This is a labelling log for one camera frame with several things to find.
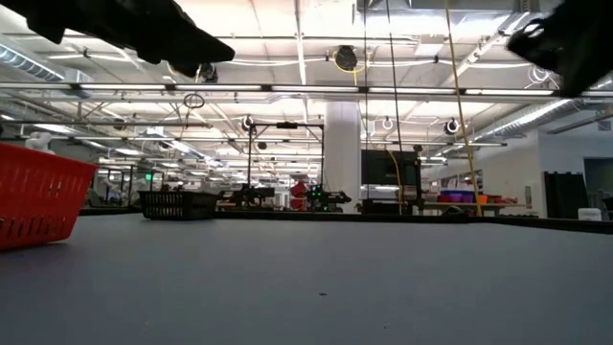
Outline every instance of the column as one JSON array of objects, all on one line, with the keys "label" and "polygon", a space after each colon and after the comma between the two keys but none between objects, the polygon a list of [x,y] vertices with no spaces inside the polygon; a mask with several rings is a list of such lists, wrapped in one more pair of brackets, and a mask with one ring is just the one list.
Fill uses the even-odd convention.
[{"label": "column", "polygon": [[355,213],[360,197],[360,115],[357,103],[331,102],[326,108],[324,189],[343,191],[352,202],[339,205],[346,214]]}]

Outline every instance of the plastic basket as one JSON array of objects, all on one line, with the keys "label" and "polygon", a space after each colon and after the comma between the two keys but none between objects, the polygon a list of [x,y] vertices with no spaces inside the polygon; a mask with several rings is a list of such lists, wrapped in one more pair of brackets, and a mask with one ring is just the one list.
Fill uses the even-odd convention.
[{"label": "plastic basket", "polygon": [[0,144],[0,250],[69,238],[96,168]]},{"label": "plastic basket", "polygon": [[143,216],[147,219],[210,219],[218,195],[198,192],[139,192]]}]

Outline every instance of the red basket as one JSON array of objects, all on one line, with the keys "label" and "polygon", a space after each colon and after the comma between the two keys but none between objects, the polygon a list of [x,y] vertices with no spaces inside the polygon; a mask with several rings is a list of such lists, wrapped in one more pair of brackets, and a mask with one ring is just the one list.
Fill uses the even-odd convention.
[{"label": "red basket", "polygon": [[68,239],[96,168],[0,144],[0,250]]}]

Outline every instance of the gray table surface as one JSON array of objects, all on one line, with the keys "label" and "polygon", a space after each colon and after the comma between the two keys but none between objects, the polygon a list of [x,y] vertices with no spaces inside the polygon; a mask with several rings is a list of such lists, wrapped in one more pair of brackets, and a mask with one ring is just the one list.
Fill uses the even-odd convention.
[{"label": "gray table surface", "polygon": [[80,218],[0,254],[0,343],[611,344],[613,237]]}]

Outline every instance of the black basket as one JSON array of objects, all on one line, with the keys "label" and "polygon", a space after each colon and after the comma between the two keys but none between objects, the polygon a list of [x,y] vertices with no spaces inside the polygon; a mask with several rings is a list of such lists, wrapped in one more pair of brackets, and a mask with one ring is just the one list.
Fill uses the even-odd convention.
[{"label": "black basket", "polygon": [[147,219],[210,219],[218,195],[197,192],[139,192],[143,216]]}]

